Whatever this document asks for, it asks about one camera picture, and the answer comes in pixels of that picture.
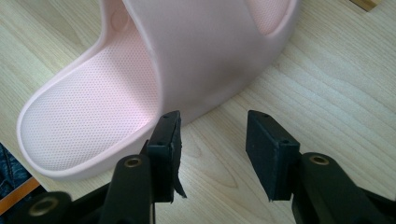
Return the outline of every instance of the light wooden surface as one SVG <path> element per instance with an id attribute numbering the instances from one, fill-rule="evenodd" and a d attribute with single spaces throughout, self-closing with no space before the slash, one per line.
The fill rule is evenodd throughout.
<path id="1" fill-rule="evenodd" d="M 74 199 L 107 172 L 57 182 L 19 152 L 23 104 L 100 33 L 96 0 L 0 0 L 0 142 L 48 190 Z M 158 223 L 293 223 L 290 202 L 268 203 L 245 152 L 249 109 L 271 114 L 302 152 L 335 158 L 361 187 L 396 196 L 396 1 L 370 13 L 347 0 L 304 0 L 282 55 L 225 104 L 182 129 L 181 182 L 189 199 L 157 204 Z"/>

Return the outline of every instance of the blue object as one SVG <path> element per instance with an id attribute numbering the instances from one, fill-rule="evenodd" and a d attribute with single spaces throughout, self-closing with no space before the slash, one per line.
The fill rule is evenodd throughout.
<path id="1" fill-rule="evenodd" d="M 0 198 L 3 199 L 6 197 L 12 190 L 23 184 L 30 177 L 29 172 L 0 143 Z M 0 224 L 6 223 L 14 211 L 20 208 L 30 198 L 31 195 L 27 195 L 12 208 L 8 209 L 8 211 L 0 216 Z"/>

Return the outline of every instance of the slipper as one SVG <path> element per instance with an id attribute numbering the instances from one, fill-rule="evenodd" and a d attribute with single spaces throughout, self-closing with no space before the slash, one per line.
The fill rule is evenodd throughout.
<path id="1" fill-rule="evenodd" d="M 21 151 L 55 179 L 138 153 L 161 114 L 183 124 L 240 92 L 281 52 L 300 0 L 101 0 L 98 41 L 21 111 Z"/>

